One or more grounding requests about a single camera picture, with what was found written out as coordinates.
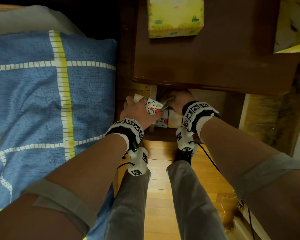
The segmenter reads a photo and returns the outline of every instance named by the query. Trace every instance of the shoe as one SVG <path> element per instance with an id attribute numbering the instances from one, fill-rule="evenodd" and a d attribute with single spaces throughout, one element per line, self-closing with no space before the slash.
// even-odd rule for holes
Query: shoe
<path id="1" fill-rule="evenodd" d="M 196 144 L 194 146 L 194 149 L 189 152 L 178 150 L 173 162 L 175 163 L 180 160 L 187 161 L 191 166 L 191 160 L 192 160 L 193 156 L 195 155 L 195 153 L 197 152 L 197 149 L 198 149 L 198 145 Z"/>

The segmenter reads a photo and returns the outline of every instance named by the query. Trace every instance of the person's left hand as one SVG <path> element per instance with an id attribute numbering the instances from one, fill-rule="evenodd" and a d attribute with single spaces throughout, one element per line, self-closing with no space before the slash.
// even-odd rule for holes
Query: person's left hand
<path id="1" fill-rule="evenodd" d="M 162 118 L 164 113 L 161 111 L 154 115 L 150 115 L 145 107 L 147 99 L 144 97 L 139 102 L 135 103 L 133 97 L 128 96 L 124 103 L 124 110 L 120 114 L 120 120 L 125 118 L 133 119 L 139 122 L 143 130 L 148 128 L 153 122 Z"/>

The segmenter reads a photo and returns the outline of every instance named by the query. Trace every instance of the leg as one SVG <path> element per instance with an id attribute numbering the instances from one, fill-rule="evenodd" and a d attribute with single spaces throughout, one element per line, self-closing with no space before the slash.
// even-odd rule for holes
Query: leg
<path id="1" fill-rule="evenodd" d="M 182 240 L 226 240 L 218 211 L 187 161 L 167 168 Z"/>
<path id="2" fill-rule="evenodd" d="M 104 240 L 144 239 L 150 177 L 149 169 L 145 175 L 137 177 L 125 172 L 108 218 Z"/>

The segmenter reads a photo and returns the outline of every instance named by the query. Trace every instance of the blue blanket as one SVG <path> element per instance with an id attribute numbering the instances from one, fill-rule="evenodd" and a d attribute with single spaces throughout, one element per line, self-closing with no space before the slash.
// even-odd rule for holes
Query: blue blanket
<path id="1" fill-rule="evenodd" d="M 0 37 L 0 210 L 112 125 L 116 47 L 57 31 Z M 111 186 L 88 239 L 103 239 L 112 202 Z"/>

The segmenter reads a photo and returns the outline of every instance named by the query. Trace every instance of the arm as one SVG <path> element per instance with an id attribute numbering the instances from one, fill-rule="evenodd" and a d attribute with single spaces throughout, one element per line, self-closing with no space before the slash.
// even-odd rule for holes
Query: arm
<path id="1" fill-rule="evenodd" d="M 146 129 L 162 117 L 162 113 L 149 115 L 143 99 L 135 104 L 132 97 L 127 97 L 127 102 L 120 119 L 135 119 Z M 99 211 L 126 149 L 121 136 L 110 134 L 52 171 L 46 179 L 72 192 L 90 209 Z M 64 213 L 33 207 L 37 198 L 25 194 L 0 212 L 0 239 L 16 239 L 16 236 L 18 239 L 83 239 Z"/>
<path id="2" fill-rule="evenodd" d="M 179 114 L 185 104 L 195 100 L 188 91 L 172 95 L 175 99 L 170 106 Z M 280 153 L 218 118 L 204 124 L 200 138 L 230 184 L 236 176 Z M 300 239 L 300 170 L 247 194 L 244 201 L 272 240 Z"/>

